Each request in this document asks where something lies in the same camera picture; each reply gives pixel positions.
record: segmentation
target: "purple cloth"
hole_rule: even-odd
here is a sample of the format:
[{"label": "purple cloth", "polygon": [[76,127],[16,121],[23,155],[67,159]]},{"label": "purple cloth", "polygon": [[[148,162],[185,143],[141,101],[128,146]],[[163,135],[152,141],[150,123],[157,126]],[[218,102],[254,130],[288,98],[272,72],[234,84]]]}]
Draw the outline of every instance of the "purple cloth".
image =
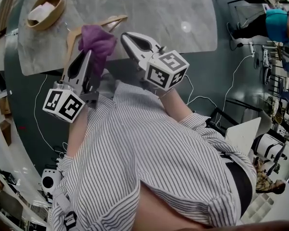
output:
[{"label": "purple cloth", "polygon": [[101,76],[105,68],[106,58],[115,49],[117,38],[111,33],[105,32],[101,26],[87,25],[81,28],[81,40],[78,49],[87,53],[93,52],[93,73]]}]

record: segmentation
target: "black belt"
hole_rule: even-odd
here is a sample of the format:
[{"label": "black belt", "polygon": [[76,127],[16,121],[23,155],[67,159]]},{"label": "black belt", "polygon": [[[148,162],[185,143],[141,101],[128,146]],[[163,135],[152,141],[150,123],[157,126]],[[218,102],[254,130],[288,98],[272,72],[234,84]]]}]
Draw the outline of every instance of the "black belt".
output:
[{"label": "black belt", "polygon": [[[231,157],[226,155],[221,155],[221,157],[232,160]],[[232,160],[229,163],[226,163],[226,166],[230,170],[236,184],[237,192],[239,194],[241,202],[241,217],[242,217],[251,203],[252,185],[244,169],[242,169],[242,167],[239,164],[237,164],[234,160]]]}]

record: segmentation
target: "desk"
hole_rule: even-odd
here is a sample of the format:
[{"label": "desk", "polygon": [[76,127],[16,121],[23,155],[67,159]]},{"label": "desk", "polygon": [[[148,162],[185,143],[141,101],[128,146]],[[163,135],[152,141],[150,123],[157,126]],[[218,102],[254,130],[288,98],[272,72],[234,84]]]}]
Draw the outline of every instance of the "desk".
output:
[{"label": "desk", "polygon": [[[73,29],[119,14],[129,18],[113,31],[118,38],[123,32],[134,31],[180,53],[217,48],[212,0],[66,0],[66,9],[59,20],[41,32],[26,26],[35,1],[24,1],[18,25],[19,60],[26,76],[64,67],[68,33],[65,23]],[[128,56],[118,41],[109,60],[124,58]]]}]

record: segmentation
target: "white cable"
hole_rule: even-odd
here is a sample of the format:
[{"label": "white cable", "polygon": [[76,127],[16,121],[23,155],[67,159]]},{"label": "white cable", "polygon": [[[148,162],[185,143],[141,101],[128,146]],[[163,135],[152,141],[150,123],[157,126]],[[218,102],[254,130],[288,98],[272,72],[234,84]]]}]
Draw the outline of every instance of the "white cable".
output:
[{"label": "white cable", "polygon": [[[228,89],[228,91],[226,92],[226,95],[225,95],[225,99],[224,99],[224,103],[223,103],[223,111],[224,111],[225,105],[226,105],[226,97],[227,97],[227,94],[228,94],[228,92],[231,90],[231,88],[233,87],[233,84],[234,84],[234,81],[235,81],[235,73],[236,73],[236,71],[239,69],[240,65],[242,64],[242,62],[243,62],[246,58],[248,58],[248,57],[250,57],[250,56],[251,56],[251,57],[254,57],[254,54],[255,54],[255,53],[253,53],[252,55],[249,55],[249,56],[244,57],[244,58],[242,59],[242,61],[240,62],[240,64],[236,67],[235,71],[233,72],[233,74],[232,74],[232,84],[231,84],[231,87]],[[209,100],[211,101],[211,103],[214,104],[215,107],[217,108],[217,105],[216,105],[210,98],[208,98],[208,97],[197,96],[197,97],[195,97],[192,101],[189,101],[190,98],[191,98],[191,96],[192,96],[192,94],[193,94],[194,86],[193,86],[191,80],[189,79],[189,77],[188,77],[187,75],[185,75],[185,76],[187,77],[187,79],[188,79],[188,81],[189,81],[189,83],[190,83],[190,85],[191,85],[191,87],[192,87],[192,91],[191,91],[191,94],[190,94],[189,97],[188,97],[188,101],[187,101],[187,104],[186,104],[186,105],[191,104],[191,103],[192,103],[193,101],[195,101],[197,98],[205,98],[205,99],[209,99]],[[218,123],[220,123],[221,118],[222,118],[222,116],[220,116],[219,120],[216,122],[216,119],[217,119],[217,116],[216,116],[215,121],[214,121],[214,124],[215,124],[216,126],[217,126]]]},{"label": "white cable", "polygon": [[[244,58],[242,59],[242,61],[240,62],[240,64],[236,67],[236,69],[235,69],[235,71],[233,72],[233,74],[232,74],[232,84],[231,84],[231,87],[230,87],[230,88],[228,89],[228,91],[226,92],[225,99],[224,99],[224,102],[223,102],[223,111],[224,111],[225,105],[226,105],[226,97],[227,97],[227,94],[228,94],[228,92],[231,90],[231,88],[233,87],[233,84],[234,84],[234,82],[235,82],[235,73],[236,73],[236,71],[239,69],[241,63],[242,63],[246,58],[248,58],[248,57],[250,57],[250,56],[253,57],[254,54],[244,57]],[[219,120],[217,121],[216,124],[218,124],[218,123],[220,122],[221,118],[222,118],[222,115],[220,116],[220,118],[219,118]]]},{"label": "white cable", "polygon": [[61,154],[65,155],[65,153],[64,153],[64,152],[60,152],[60,153],[59,153],[59,158],[60,158],[60,159],[63,159],[63,158],[61,157]]},{"label": "white cable", "polygon": [[64,144],[66,144],[67,146],[68,146],[68,144],[67,144],[66,142],[62,142],[62,147],[63,147],[63,149],[65,149],[65,151],[66,151],[66,148],[64,147]]},{"label": "white cable", "polygon": [[197,98],[205,98],[205,99],[209,99],[211,101],[212,104],[214,104],[214,106],[217,108],[217,105],[208,97],[204,97],[204,96],[197,96],[195,97],[191,102],[187,103],[187,105],[189,105],[190,103],[192,103],[193,101],[195,101]]},{"label": "white cable", "polygon": [[187,104],[186,104],[186,105],[189,105],[190,103],[192,103],[193,101],[195,101],[197,98],[205,98],[205,99],[209,99],[209,100],[211,101],[211,103],[214,104],[215,107],[217,108],[216,104],[215,104],[210,98],[203,97],[203,96],[197,96],[197,97],[195,97],[195,98],[190,102],[189,100],[191,99],[191,96],[192,96],[192,94],[193,94],[193,92],[194,92],[194,86],[193,86],[190,78],[188,77],[188,75],[185,75],[185,76],[186,76],[186,78],[188,79],[189,84],[190,84],[191,87],[192,87],[192,91],[191,91],[191,94],[189,94],[189,97],[188,97],[188,100],[187,100]]},{"label": "white cable", "polygon": [[47,77],[48,77],[48,75],[46,75],[46,77],[45,77],[42,85],[41,85],[40,88],[39,88],[39,92],[38,92],[37,95],[35,96],[33,114],[34,114],[34,119],[35,119],[35,121],[36,121],[36,123],[37,123],[37,126],[38,126],[39,133],[41,134],[43,140],[45,141],[45,143],[46,143],[54,152],[58,152],[58,153],[59,153],[59,157],[60,157],[60,154],[63,153],[63,152],[61,152],[61,151],[56,151],[54,148],[52,148],[52,147],[48,144],[48,142],[45,140],[45,138],[44,138],[44,136],[43,136],[43,134],[42,134],[42,132],[41,132],[41,130],[40,130],[40,128],[39,128],[39,123],[38,123],[38,120],[37,120],[37,118],[36,118],[36,116],[35,116],[35,108],[36,108],[36,106],[37,106],[37,98],[38,98],[38,96],[39,96],[40,91],[42,90],[42,87],[43,87],[45,81],[47,80]]},{"label": "white cable", "polygon": [[188,79],[188,81],[189,81],[189,84],[191,84],[191,87],[192,87],[192,91],[191,91],[191,94],[189,95],[189,97],[188,97],[188,100],[187,100],[187,104],[186,104],[186,105],[188,105],[188,104],[189,104],[189,100],[191,99],[191,96],[192,96],[192,94],[193,94],[193,91],[194,91],[194,86],[193,86],[193,84],[192,84],[191,80],[189,79],[188,75],[185,75],[185,76],[186,76],[186,78]]}]

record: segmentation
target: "clothes hanger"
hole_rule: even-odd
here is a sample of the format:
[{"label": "clothes hanger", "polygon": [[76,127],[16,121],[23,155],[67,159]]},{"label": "clothes hanger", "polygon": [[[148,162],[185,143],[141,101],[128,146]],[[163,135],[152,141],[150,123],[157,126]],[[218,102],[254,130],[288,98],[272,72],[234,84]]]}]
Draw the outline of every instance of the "clothes hanger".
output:
[{"label": "clothes hanger", "polygon": [[[99,25],[99,26],[105,26],[109,23],[112,22],[116,22],[109,30],[109,32],[112,32],[113,29],[115,29],[115,27],[121,23],[124,19],[127,19],[128,16],[127,15],[118,15],[117,17],[111,18],[111,19],[107,19],[98,23],[95,23],[94,25]],[[69,60],[71,59],[71,55],[72,55],[72,51],[74,48],[74,44],[75,44],[75,40],[77,38],[77,36],[79,36],[81,34],[81,28],[82,26],[77,27],[74,30],[70,30],[67,38],[66,38],[66,43],[67,43],[67,52],[66,52],[66,58],[65,58],[65,63],[64,63],[64,67],[66,67],[68,65]]]}]

